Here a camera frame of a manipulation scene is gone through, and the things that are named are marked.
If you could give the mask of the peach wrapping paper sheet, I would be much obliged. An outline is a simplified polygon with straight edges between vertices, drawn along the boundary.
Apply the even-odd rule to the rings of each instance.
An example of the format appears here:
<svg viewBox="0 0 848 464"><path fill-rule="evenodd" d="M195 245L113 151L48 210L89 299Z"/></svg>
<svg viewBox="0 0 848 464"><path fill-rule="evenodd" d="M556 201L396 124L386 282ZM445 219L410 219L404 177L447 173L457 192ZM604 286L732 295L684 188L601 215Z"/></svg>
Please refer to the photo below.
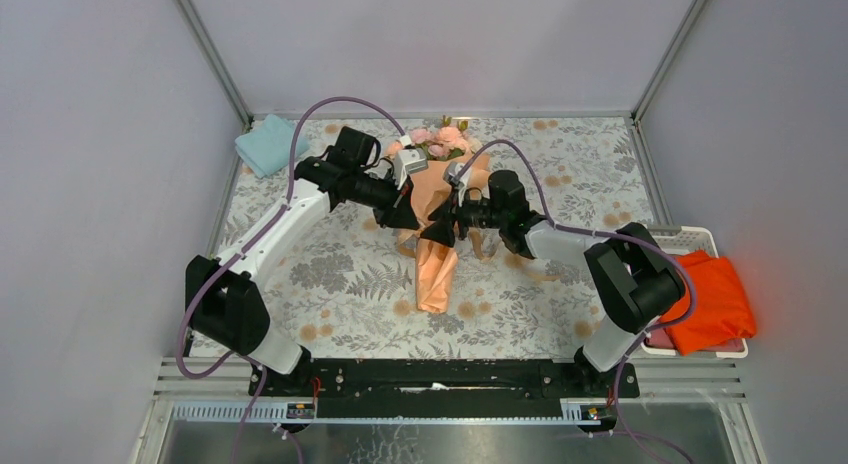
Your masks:
<svg viewBox="0 0 848 464"><path fill-rule="evenodd" d="M422 229L431 224L428 216L448 198L451 187L443 178L450 161L434 161L411 175L412 209ZM415 302L419 310L441 314L448 310L453 280L459 264L454 248L420 237L419 230L397 232L398 252L415 260Z"/></svg>

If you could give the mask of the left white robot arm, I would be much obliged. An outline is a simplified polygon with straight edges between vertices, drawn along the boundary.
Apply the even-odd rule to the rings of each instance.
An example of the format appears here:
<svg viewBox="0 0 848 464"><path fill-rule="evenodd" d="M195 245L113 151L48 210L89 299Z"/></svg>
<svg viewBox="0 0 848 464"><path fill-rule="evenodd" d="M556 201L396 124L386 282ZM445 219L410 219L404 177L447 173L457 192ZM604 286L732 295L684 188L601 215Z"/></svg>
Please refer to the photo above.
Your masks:
<svg viewBox="0 0 848 464"><path fill-rule="evenodd" d="M261 292L279 262L338 205L370 208L376 222L415 230L411 176L428 166L424 151L409 136L400 138L389 171L373 174L376 138L343 127L335 144L295 164L286 194L231 247L213 258L196 256L186 268L186 311L182 330L191 329L253 363L272 370L272 382L288 395L309 385L306 350L273 328Z"/></svg>

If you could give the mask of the beige ribbon pile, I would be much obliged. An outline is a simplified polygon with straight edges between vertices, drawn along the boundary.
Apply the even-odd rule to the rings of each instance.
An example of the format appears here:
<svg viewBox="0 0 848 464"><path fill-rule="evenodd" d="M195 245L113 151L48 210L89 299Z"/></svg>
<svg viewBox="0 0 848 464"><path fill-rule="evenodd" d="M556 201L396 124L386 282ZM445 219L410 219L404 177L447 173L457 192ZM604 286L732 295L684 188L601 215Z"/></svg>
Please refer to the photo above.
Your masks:
<svg viewBox="0 0 848 464"><path fill-rule="evenodd" d="M396 233L396 247L400 254L412 257L416 261L416 279L418 283L447 284L452 282L460 262L460 254L454 248L448 248L420 238L420 231L401 230ZM472 229L469 234L470 246L474 259L481 264L493 264L497 261L501 243L493 241L489 253L485 251L486 240L478 229ZM547 273L541 265L536 265L529 258L516 256L506 251L502 254L505 264L521 272L535 282L551 282L561 279L564 268L557 273Z"/></svg>

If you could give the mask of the pile of fake flowers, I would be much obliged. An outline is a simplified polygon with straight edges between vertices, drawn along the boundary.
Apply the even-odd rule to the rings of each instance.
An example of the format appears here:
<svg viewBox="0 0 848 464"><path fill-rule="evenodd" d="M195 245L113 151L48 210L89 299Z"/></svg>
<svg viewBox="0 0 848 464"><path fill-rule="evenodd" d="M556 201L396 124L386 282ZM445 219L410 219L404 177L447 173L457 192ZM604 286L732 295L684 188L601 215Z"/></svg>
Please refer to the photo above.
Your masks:
<svg viewBox="0 0 848 464"><path fill-rule="evenodd" d="M414 128L395 140L383 156L391 158L401 150L413 148L422 150L426 158L433 161L471 156L482 148L482 144L470 134L469 125L468 119L443 116L435 126Z"/></svg>

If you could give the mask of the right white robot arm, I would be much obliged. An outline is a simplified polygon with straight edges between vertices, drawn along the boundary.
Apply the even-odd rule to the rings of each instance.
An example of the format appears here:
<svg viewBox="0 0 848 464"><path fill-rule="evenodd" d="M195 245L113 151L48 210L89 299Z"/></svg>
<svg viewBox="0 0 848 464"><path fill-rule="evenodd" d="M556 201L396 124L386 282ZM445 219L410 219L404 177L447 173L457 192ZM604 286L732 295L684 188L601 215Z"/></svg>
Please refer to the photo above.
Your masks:
<svg viewBox="0 0 848 464"><path fill-rule="evenodd" d="M531 209L515 172L493 172L487 196L479 199L471 196L470 173L467 164L447 167L443 179L450 187L448 197L430 214L422 239L452 247L473 228L495 229L515 255L583 265L605 317L576 353L573 380L583 394L601 394L613 382L612 369L652 332L659 318L695 294L691 277L639 223L615 232L557 224Z"/></svg>

